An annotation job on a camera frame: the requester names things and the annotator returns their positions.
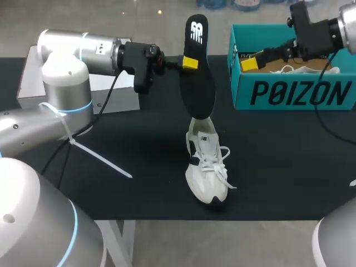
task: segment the white shoelace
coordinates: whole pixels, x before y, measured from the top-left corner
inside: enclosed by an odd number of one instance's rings
[[[285,65],[280,71],[275,71],[275,72],[270,71],[270,73],[285,73],[284,69],[285,69],[286,67],[290,68],[290,69],[291,69],[290,71],[293,71],[293,70],[294,70],[294,68],[293,68],[291,65]]]
[[[228,152],[221,158],[221,160],[217,157],[218,153],[214,156],[206,154],[202,154],[200,156],[198,152],[195,152],[194,156],[202,162],[201,170],[203,172],[215,171],[217,177],[225,186],[230,189],[236,189],[237,187],[228,183],[228,170],[225,168],[225,164],[223,163],[223,160],[230,155],[230,149],[227,146],[220,146],[220,150],[222,149],[225,149]]]

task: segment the white sneaker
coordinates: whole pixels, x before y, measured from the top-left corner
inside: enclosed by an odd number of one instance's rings
[[[226,199],[228,188],[235,189],[227,179],[223,160],[230,155],[226,146],[219,145],[219,136],[210,118],[192,118],[186,134],[190,163],[185,177],[194,195],[206,204],[220,203]],[[227,150],[224,157],[221,150]]]

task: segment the floor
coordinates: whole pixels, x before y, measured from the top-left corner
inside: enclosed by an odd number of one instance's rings
[[[319,0],[313,21],[338,15],[351,0]],[[233,23],[285,23],[287,4],[264,4],[257,12],[232,7],[197,8],[195,0],[1,0],[0,57],[25,57],[46,28],[132,37],[155,43],[166,55],[182,54],[187,18],[209,20],[209,54],[227,53]],[[134,267],[315,267],[311,251],[316,221],[139,221]]]

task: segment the black insole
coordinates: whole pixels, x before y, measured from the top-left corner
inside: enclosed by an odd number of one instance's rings
[[[209,26],[204,15],[191,16],[185,26],[184,56],[198,60],[197,70],[180,73],[180,92],[188,113],[203,120],[214,108],[216,88],[207,62]]]

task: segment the shoe tongue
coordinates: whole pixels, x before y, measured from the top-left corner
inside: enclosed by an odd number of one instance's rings
[[[198,143],[202,154],[215,155],[218,140],[216,133],[198,132]]]

